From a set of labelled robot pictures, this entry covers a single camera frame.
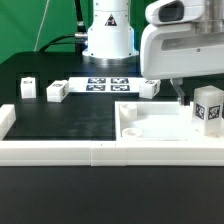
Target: white box with marker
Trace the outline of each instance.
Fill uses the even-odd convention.
[[[48,102],[62,102],[68,95],[69,83],[67,80],[56,80],[47,88]]]
[[[195,89],[193,126],[204,135],[219,135],[224,102],[224,91],[206,86]]]
[[[36,79],[32,77],[22,78],[20,89],[22,99],[36,98]]]

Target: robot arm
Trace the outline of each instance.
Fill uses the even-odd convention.
[[[146,19],[159,26],[200,19],[205,12],[204,0],[159,0],[146,8]]]
[[[146,19],[140,50],[146,79],[171,79],[183,98],[183,77],[224,73],[224,0],[159,0]]]

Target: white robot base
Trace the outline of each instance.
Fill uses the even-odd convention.
[[[135,62],[134,30],[129,24],[130,0],[94,0],[94,21],[88,29],[83,60],[97,64]]]

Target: white platform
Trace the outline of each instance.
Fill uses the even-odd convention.
[[[223,120],[220,136],[207,137],[192,130],[192,107],[133,102],[135,127],[144,136],[126,140],[121,130],[134,123],[120,122],[120,103],[125,102],[115,105],[117,141],[0,141],[0,166],[224,166]]]

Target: white block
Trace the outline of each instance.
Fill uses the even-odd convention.
[[[0,140],[3,140],[16,120],[14,105],[3,105],[0,108]]]
[[[56,80],[47,88],[48,102],[61,102],[69,92],[69,83],[67,80]]]
[[[160,80],[149,80],[140,84],[139,97],[152,99],[160,91]]]
[[[23,99],[36,98],[36,80],[35,78],[27,77],[21,79],[20,84],[21,96]]]
[[[206,86],[195,89],[193,126],[204,135],[219,135],[224,102],[224,91]]]

